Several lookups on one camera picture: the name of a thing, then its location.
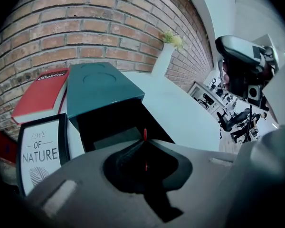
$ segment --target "framed print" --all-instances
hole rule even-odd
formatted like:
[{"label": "framed print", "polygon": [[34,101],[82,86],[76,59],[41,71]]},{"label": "framed print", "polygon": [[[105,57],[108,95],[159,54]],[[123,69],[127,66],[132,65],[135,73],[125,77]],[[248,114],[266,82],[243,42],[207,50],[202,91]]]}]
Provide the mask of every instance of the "framed print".
[{"label": "framed print", "polygon": [[59,114],[21,125],[16,167],[23,196],[70,160],[66,117]]}]

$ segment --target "white vase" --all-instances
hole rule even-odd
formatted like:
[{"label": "white vase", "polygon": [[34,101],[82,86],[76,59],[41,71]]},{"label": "white vase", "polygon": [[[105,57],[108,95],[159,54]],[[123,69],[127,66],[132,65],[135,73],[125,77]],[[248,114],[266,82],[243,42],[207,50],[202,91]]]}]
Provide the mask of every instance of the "white vase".
[{"label": "white vase", "polygon": [[163,45],[161,54],[158,56],[155,62],[155,65],[153,67],[153,70],[151,72],[151,75],[153,77],[162,78],[165,76],[165,73],[168,69],[171,56],[174,50],[175,50],[175,47],[171,44],[165,43]]}]

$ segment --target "white desk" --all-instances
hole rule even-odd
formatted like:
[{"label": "white desk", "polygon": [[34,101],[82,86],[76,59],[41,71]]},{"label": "white desk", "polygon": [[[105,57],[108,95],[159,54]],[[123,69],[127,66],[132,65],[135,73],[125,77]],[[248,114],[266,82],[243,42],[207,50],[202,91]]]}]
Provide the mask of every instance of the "white desk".
[{"label": "white desk", "polygon": [[[151,74],[123,72],[145,92],[143,105],[178,145],[219,151],[219,124],[189,94],[165,77],[158,81]],[[60,113],[67,113],[67,99]],[[80,134],[68,121],[67,139],[71,159],[84,154]]]},{"label": "white desk", "polygon": [[219,107],[225,107],[222,99],[216,93],[210,91],[203,83],[195,82],[188,94],[194,97],[198,91],[201,91],[202,94],[206,93],[214,101],[214,104],[207,110],[210,114],[213,114]]}]

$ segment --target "brick wall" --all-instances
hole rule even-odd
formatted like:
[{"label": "brick wall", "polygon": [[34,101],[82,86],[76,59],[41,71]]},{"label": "brick wall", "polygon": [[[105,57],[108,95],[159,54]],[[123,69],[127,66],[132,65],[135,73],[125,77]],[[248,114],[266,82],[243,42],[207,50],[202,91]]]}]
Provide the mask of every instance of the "brick wall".
[{"label": "brick wall", "polygon": [[40,72],[83,62],[151,72],[168,28],[185,44],[173,53],[166,77],[188,91],[213,68],[189,0],[20,0],[0,30],[0,130],[18,136],[10,115]]}]

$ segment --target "leaf illustration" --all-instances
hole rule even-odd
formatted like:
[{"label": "leaf illustration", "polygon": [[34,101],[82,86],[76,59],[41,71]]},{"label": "leaf illustration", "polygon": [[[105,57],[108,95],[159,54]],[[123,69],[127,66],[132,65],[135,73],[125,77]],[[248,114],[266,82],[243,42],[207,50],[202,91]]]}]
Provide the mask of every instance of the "leaf illustration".
[{"label": "leaf illustration", "polygon": [[42,180],[44,180],[49,173],[46,169],[42,167],[34,167],[29,170],[30,179],[34,186],[37,186]]}]

